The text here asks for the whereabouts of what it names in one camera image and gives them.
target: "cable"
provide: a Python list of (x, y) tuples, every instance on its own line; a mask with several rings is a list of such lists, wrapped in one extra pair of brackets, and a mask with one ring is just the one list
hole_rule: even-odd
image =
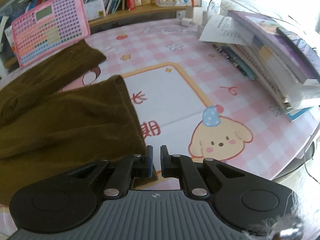
[[(213, 1), (213, 0), (210, 0), (210, 2), (209, 2), (209, 4), (208, 4), (208, 7), (207, 7), (207, 11), (209, 10), (210, 3), (211, 3), (212, 1)], [(263, 16), (266, 16), (266, 17), (270, 17), (270, 18), (272, 18), (272, 19), (274, 19), (274, 20), (278, 20), (278, 21), (282, 21), (282, 22), (288, 23), (288, 24), (290, 24), (290, 25), (298, 28), (300, 31), (304, 32), (305, 35), (307, 35), (304, 30), (300, 29), (299, 27), (297, 27), (296, 25), (294, 25), (294, 24), (292, 24), (292, 23), (289, 23), (289, 22), (287, 22), (287, 21), (285, 21), (285, 20), (283, 20), (283, 19), (278, 19), (278, 18), (269, 16), (269, 15), (261, 14), (260, 11), (259, 11), (257, 8), (255, 8), (254, 6), (252, 6), (252, 5), (250, 5), (250, 6), (251, 6), (252, 8), (254, 8), (254, 9), (256, 9), (257, 11), (251, 10), (250, 8), (248, 8), (247, 6), (244, 6), (243, 4), (239, 3), (238, 1), (235, 1), (235, 0), (229, 0), (229, 1), (232, 1), (232, 2), (236, 3), (237, 5), (242, 6), (243, 8), (247, 9), (247, 10), (250, 11), (250, 12), (259, 13), (260, 15), (263, 15)]]
[[(208, 7), (207, 7), (207, 11), (209, 10), (209, 6), (210, 6), (210, 3), (211, 3), (212, 1), (213, 1), (213, 0), (210, 0), (210, 2), (209, 2), (209, 4), (208, 4)], [(248, 11), (251, 11), (251, 12), (253, 12), (253, 13), (260, 13), (260, 11), (259, 11), (257, 8), (253, 7), (253, 6), (252, 6), (252, 7), (255, 8), (255, 9), (257, 10), (257, 12), (255, 12), (254, 10), (249, 9), (248, 7), (244, 6), (243, 4), (241, 4), (241, 3), (239, 3), (239, 2), (237, 2), (237, 1), (235, 1), (235, 0), (229, 0), (229, 1), (232, 1), (232, 2), (236, 3), (237, 5), (242, 6), (243, 8), (245, 8), (245, 9), (247, 9)]]
[(315, 180), (315, 182), (316, 183), (318, 183), (318, 184), (320, 184), (320, 182), (314, 177), (314, 176), (312, 176), (310, 173), (309, 173), (309, 171), (308, 171), (308, 169), (307, 169), (307, 165), (306, 165), (306, 152), (307, 152), (307, 145), (309, 144), (309, 146), (311, 145), (311, 143), (310, 143), (310, 141), (312, 142), (313, 141), (313, 139), (315, 138), (315, 136), (316, 136), (316, 134), (319, 132), (319, 130), (320, 130), (320, 123), (318, 124), (318, 126), (316, 127), (316, 129), (315, 129), (315, 131), (313, 132), (313, 135), (310, 137), (310, 139), (308, 140), (308, 142), (306, 143), (306, 145), (305, 145), (305, 147), (304, 147), (304, 168), (305, 168), (305, 170), (306, 170), (306, 172), (307, 172), (307, 174), (311, 177), (311, 178), (313, 178), (314, 180)]

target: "black circular pad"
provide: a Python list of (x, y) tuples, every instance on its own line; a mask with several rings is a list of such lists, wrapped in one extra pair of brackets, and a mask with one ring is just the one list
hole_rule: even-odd
[(63, 208), (69, 202), (68, 193), (61, 190), (45, 190), (32, 199), (33, 205), (43, 211), (54, 211)]
[(242, 195), (242, 203), (254, 211), (270, 211), (278, 203), (278, 197), (272, 192), (266, 190), (250, 190)]
[(46, 234), (84, 223), (96, 207), (96, 195), (86, 179), (62, 175), (26, 186), (10, 201), (10, 213), (17, 228)]

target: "bookshelf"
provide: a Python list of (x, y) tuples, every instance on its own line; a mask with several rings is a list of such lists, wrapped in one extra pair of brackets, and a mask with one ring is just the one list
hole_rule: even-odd
[[(153, 14), (153, 13), (174, 12), (174, 11), (180, 11), (180, 10), (185, 10), (185, 9), (186, 9), (185, 6), (159, 7), (154, 4), (143, 5), (143, 6), (139, 6), (139, 7), (135, 8), (134, 10), (131, 10), (131, 11), (119, 10), (113, 14), (108, 14), (103, 18), (89, 21), (89, 26), (90, 26), (90, 28), (92, 28), (92, 27), (96, 27), (96, 26), (99, 26), (99, 25), (102, 25), (105, 23), (125, 19), (128, 17), (135, 17), (135, 16), (141, 16), (141, 15)], [(4, 62), (4, 67), (9, 68), (10, 66), (15, 64), (16, 62), (17, 62), (16, 57), (9, 58)]]

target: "olive green fabric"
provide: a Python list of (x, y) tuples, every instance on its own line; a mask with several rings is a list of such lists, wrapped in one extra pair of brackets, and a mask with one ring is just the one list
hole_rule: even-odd
[(105, 60), (85, 41), (31, 68), (0, 91), (0, 203), (21, 187), (102, 157), (145, 151), (121, 76), (57, 93)]

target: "star sticker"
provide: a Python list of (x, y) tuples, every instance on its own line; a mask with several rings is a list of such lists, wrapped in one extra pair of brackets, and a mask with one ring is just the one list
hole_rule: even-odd
[(131, 59), (131, 55), (130, 55), (130, 54), (128, 54), (128, 55), (123, 55), (122, 58), (121, 58), (121, 60), (123, 60), (123, 61), (126, 61), (126, 60), (128, 60), (128, 59)]

